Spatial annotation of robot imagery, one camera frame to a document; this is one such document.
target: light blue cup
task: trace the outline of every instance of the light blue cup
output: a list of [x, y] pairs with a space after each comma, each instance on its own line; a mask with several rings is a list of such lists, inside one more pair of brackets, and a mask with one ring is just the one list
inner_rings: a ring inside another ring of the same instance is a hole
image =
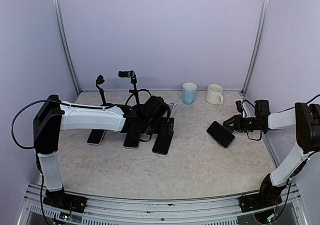
[[182, 85], [182, 101], [184, 104], [190, 105], [195, 102], [197, 85], [192, 82], [186, 82]]

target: beige table surface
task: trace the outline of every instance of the beige table surface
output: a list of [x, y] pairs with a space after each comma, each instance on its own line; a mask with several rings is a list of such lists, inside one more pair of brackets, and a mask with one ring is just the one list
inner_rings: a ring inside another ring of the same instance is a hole
[[[205, 101], [198, 91], [195, 103], [182, 103], [181, 91], [153, 91], [166, 102], [178, 104], [174, 136], [167, 155], [152, 152], [156, 135], [139, 149], [123, 147], [126, 134], [107, 131], [100, 146], [87, 145], [90, 130], [60, 133], [58, 160], [67, 191], [128, 199], [190, 199], [231, 195], [257, 190], [274, 170], [262, 141], [235, 132], [225, 149], [206, 132], [213, 121], [222, 123], [237, 114], [238, 92], [224, 92], [224, 104]], [[107, 102], [124, 104], [128, 91], [106, 92]], [[149, 97], [141, 93], [141, 102]], [[98, 92], [83, 92], [79, 104], [100, 105]]]

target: white wall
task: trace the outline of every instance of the white wall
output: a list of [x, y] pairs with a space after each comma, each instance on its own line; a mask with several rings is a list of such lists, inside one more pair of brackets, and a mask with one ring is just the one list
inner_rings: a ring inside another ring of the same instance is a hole
[[60, 0], [82, 90], [181, 89], [194, 82], [241, 90], [262, 0]]
[[[33, 150], [22, 150], [11, 138], [14, 115], [50, 94], [75, 101], [51, 0], [0, 0], [0, 223], [13, 225], [30, 182], [39, 176]], [[17, 120], [21, 144], [33, 145], [30, 108]]]
[[[270, 0], [257, 66], [247, 93], [268, 99], [271, 112], [307, 102], [320, 93], [320, 0]], [[295, 130], [267, 133], [280, 161], [295, 142]], [[320, 221], [320, 153], [296, 177], [312, 225]]]

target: cup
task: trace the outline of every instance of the cup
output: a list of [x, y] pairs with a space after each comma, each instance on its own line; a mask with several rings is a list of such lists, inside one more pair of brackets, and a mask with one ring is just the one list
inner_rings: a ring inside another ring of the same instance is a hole
[[205, 94], [205, 100], [211, 104], [222, 105], [224, 96], [222, 96], [223, 88], [217, 84], [211, 84]]
[[190, 105], [195, 102], [197, 85], [192, 82], [186, 82], [182, 85], [182, 101], [184, 104]]

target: black smartphone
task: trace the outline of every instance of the black smartphone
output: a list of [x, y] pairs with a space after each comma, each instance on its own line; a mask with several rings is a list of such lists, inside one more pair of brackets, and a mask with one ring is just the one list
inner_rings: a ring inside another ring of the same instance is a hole
[[214, 121], [210, 127], [206, 130], [218, 144], [224, 148], [228, 148], [232, 142], [235, 140], [235, 136], [220, 125], [217, 121]]
[[89, 145], [99, 146], [104, 138], [106, 130], [93, 129], [86, 141]]

